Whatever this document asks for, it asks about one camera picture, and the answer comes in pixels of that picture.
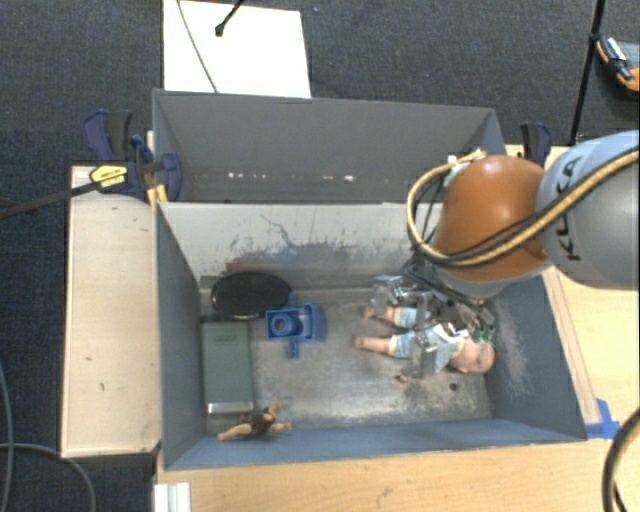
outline dark carpet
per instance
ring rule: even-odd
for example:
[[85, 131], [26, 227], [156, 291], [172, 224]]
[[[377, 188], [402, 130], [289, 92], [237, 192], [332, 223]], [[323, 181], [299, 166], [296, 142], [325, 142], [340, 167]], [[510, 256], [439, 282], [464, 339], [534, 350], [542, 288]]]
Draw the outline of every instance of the dark carpet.
[[[639, 4], [610, 4], [603, 27], [637, 41]], [[507, 142], [520, 142], [524, 121], [545, 123], [555, 143], [569, 140], [592, 2], [247, 5], [302, 11], [316, 97], [493, 107]], [[71, 164], [93, 157], [80, 123], [97, 108], [132, 110], [134, 132], [151, 127], [151, 89], [162, 85], [161, 25], [161, 0], [0, 3], [0, 197], [22, 202], [65, 188]], [[597, 73], [581, 133], [637, 128], [637, 103], [613, 95]], [[64, 204], [0, 222], [0, 361], [16, 440], [51, 448], [58, 444], [64, 356], [65, 235]], [[0, 482], [5, 460], [0, 455]], [[81, 462], [98, 510], [150, 509], [150, 456]], [[88, 510], [88, 503], [67, 465], [17, 453], [9, 510]]]

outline small toy figure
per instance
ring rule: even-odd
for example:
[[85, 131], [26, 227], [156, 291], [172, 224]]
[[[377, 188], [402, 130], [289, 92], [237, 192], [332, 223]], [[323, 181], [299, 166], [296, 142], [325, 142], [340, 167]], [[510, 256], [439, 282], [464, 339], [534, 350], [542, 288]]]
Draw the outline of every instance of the small toy figure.
[[[375, 316], [374, 308], [367, 306], [364, 318]], [[405, 307], [387, 307], [382, 320], [398, 327], [412, 329], [416, 324], [416, 309]], [[456, 331], [451, 324], [437, 324], [424, 331], [427, 343], [435, 347], [435, 372], [450, 365], [462, 373], [487, 373], [495, 362], [496, 352], [491, 334], [474, 333], [471, 337], [466, 329]], [[409, 331], [396, 334], [390, 338], [356, 336], [354, 346], [361, 350], [369, 350], [387, 354], [400, 359], [411, 357], [411, 339], [416, 333]]]
[[282, 409], [282, 404], [276, 397], [273, 399], [272, 405], [261, 411], [253, 411], [240, 416], [238, 425], [218, 434], [218, 441], [225, 441], [235, 436], [258, 437], [265, 432], [291, 430], [291, 423], [276, 423], [278, 420], [277, 412], [280, 409]]

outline wooden table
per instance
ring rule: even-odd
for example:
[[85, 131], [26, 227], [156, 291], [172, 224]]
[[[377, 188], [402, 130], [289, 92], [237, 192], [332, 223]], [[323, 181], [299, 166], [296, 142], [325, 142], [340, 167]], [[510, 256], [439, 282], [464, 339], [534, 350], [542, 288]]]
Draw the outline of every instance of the wooden table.
[[[556, 293], [563, 293], [568, 303], [595, 395], [605, 399], [613, 418], [622, 422], [639, 403], [638, 293], [595, 290], [563, 276], [559, 282]], [[602, 464], [609, 444], [592, 439], [169, 473], [159, 464], [158, 481], [170, 485], [190, 482], [194, 512], [597, 512], [601, 510]], [[640, 510], [640, 443], [627, 450], [618, 482], [627, 508]]]

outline gray box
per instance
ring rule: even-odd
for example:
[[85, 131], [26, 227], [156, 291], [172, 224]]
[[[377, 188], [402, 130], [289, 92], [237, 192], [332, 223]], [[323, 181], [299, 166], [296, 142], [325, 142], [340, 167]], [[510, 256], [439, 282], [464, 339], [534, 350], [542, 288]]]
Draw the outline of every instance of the gray box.
[[[393, 378], [402, 361], [351, 344], [381, 328], [359, 315], [373, 277], [410, 255], [409, 184], [448, 154], [504, 152], [492, 110], [155, 91], [154, 136], [185, 171], [181, 202], [156, 219], [168, 470], [586, 439], [540, 279], [490, 304], [498, 358], [487, 376], [445, 370], [404, 386]], [[222, 443], [202, 406], [199, 322], [211, 284], [239, 270], [278, 275], [300, 303], [320, 304], [329, 335], [290, 360], [264, 321], [249, 325], [257, 405], [277, 395], [294, 428]]]

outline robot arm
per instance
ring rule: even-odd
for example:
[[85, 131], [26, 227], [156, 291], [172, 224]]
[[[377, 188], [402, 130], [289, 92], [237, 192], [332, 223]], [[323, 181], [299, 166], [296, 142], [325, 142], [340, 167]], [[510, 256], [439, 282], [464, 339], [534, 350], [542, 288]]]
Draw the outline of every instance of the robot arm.
[[453, 164], [429, 171], [407, 198], [409, 236], [442, 284], [484, 299], [537, 275], [548, 258], [583, 284], [637, 288], [637, 131], [579, 144], [547, 173], [521, 158], [467, 160], [431, 241], [416, 227], [416, 198]]

